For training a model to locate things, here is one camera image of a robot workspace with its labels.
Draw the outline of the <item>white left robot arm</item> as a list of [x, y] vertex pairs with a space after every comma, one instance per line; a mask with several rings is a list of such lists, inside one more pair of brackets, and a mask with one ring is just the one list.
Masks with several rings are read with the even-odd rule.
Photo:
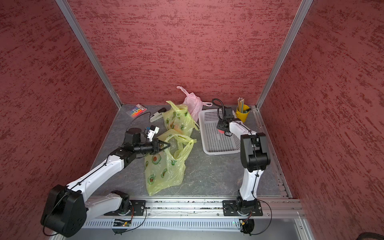
[[146, 140], [143, 141], [144, 132], [141, 129], [127, 130], [123, 144], [112, 151], [95, 169], [65, 186], [53, 187], [41, 218], [43, 228], [53, 230], [56, 235], [72, 237], [85, 223], [109, 212], [116, 212], [120, 216], [133, 216], [134, 207], [130, 197], [121, 191], [113, 191], [95, 200], [89, 198], [108, 179], [135, 159], [168, 149], [171, 146], [169, 143], [154, 137], [158, 131], [157, 127], [151, 126]]

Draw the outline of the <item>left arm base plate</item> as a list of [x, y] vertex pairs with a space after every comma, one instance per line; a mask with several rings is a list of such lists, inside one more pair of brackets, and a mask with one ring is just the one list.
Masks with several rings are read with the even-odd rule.
[[108, 212], [104, 216], [118, 216], [118, 217], [129, 217], [129, 216], [143, 216], [146, 201], [144, 200], [129, 200], [126, 202], [125, 209], [119, 208], [118, 210]]

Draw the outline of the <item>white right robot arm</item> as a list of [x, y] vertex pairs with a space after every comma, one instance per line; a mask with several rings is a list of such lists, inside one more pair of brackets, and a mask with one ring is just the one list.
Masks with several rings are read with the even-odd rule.
[[236, 209], [240, 215], [250, 216], [253, 212], [261, 210], [257, 188], [262, 174], [271, 163], [267, 137], [264, 133], [251, 130], [240, 119], [235, 118], [231, 108], [221, 107], [217, 110], [217, 115], [219, 132], [240, 139], [240, 160], [245, 172], [236, 199]]

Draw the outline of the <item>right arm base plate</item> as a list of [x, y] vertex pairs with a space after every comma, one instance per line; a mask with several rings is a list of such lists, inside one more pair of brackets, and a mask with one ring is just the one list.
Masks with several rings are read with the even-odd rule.
[[258, 200], [242, 201], [236, 199], [234, 201], [222, 201], [224, 216], [263, 216], [261, 203]]

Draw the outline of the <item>pink plastic bag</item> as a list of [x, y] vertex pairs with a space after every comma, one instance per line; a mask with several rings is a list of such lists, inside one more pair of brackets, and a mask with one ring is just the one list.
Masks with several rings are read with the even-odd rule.
[[188, 93], [186, 89], [181, 86], [177, 86], [185, 95], [183, 105], [188, 107], [188, 111], [195, 122], [198, 121], [199, 113], [202, 111], [203, 106], [211, 107], [211, 102], [203, 102], [200, 97], [197, 97], [194, 93]]

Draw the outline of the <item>green avocado plastic bag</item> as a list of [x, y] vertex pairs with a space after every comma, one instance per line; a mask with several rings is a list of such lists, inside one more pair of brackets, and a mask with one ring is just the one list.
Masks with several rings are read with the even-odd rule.
[[169, 111], [163, 113], [167, 130], [175, 130], [188, 137], [191, 136], [193, 130], [200, 130], [199, 125], [189, 113], [187, 105], [175, 105], [172, 101], [167, 101], [167, 103], [171, 106]]

